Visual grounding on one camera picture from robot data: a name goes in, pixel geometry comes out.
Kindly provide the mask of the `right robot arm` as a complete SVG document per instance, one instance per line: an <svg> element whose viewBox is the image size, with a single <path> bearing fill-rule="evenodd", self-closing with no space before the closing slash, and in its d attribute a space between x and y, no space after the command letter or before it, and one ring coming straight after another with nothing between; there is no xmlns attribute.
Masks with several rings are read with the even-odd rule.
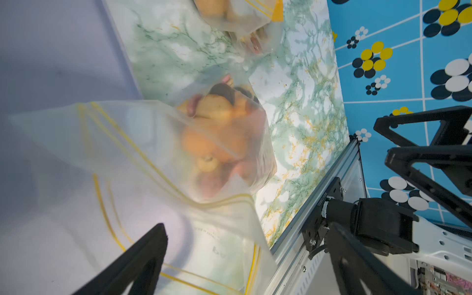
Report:
<svg viewBox="0 0 472 295"><path fill-rule="evenodd" d="M344 200L335 178L314 206L301 233L310 256L325 249L329 224L340 224L376 254L400 254L470 280L472 242L417 215L421 205L435 202L470 226L472 207L472 110L468 106L424 111L376 120L374 129L395 144L386 166L399 176L387 181L385 198ZM437 121L429 146L418 146L394 127Z"/></svg>

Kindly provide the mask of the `lilac plastic tray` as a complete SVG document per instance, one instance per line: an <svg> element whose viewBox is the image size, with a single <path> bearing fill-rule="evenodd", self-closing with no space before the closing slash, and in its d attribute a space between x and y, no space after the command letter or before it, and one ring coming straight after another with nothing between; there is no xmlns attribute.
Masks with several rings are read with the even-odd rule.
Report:
<svg viewBox="0 0 472 295"><path fill-rule="evenodd" d="M89 170L122 167L81 107L111 102L140 144L161 150L157 108L202 86L184 56L137 55L133 35L199 23L190 1L1 2L1 293L70 295L123 252L109 233Z"/></svg>

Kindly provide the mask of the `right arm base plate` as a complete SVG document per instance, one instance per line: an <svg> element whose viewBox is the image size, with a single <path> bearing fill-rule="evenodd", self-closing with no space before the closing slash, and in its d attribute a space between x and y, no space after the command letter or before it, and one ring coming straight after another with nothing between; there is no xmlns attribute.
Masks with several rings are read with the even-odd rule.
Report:
<svg viewBox="0 0 472 295"><path fill-rule="evenodd" d="M339 177L333 178L302 226L301 234L304 239L304 246L309 252L309 259L314 257L312 253L321 247L328 232L328 222L326 221L328 203L333 200L344 200L344 189Z"/></svg>

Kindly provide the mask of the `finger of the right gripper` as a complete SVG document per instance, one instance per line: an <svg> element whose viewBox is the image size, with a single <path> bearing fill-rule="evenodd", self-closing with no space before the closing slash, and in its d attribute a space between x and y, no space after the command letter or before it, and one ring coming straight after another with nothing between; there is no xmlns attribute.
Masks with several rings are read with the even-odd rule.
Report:
<svg viewBox="0 0 472 295"><path fill-rule="evenodd" d="M388 150L385 165L431 197L468 227L472 226L472 206L436 181L415 169L415 163L438 167L462 194L472 191L472 149L453 146L407 146Z"/></svg>
<svg viewBox="0 0 472 295"><path fill-rule="evenodd" d="M432 145L461 145L468 136L465 125L471 116L472 109L470 107L454 106L420 113L378 118L374 124L374 130L399 147L410 147L416 144L392 130L392 125L438 121L440 126L435 133Z"/></svg>

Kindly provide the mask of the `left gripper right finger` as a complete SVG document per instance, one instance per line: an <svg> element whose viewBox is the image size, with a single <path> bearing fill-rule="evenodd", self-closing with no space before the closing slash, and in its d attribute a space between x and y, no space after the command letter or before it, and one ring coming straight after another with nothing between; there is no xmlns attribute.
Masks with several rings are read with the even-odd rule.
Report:
<svg viewBox="0 0 472 295"><path fill-rule="evenodd" d="M331 258L336 282L342 295L417 295L386 265L380 262L347 229L329 224L325 245Z"/></svg>

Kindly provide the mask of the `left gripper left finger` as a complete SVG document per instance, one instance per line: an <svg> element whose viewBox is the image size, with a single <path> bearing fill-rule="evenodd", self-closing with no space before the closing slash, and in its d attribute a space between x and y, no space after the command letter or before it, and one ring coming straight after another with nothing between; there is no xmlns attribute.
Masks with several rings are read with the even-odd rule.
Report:
<svg viewBox="0 0 472 295"><path fill-rule="evenodd" d="M78 289L77 295L153 295L167 251L168 236L156 224L134 245L94 279Z"/></svg>

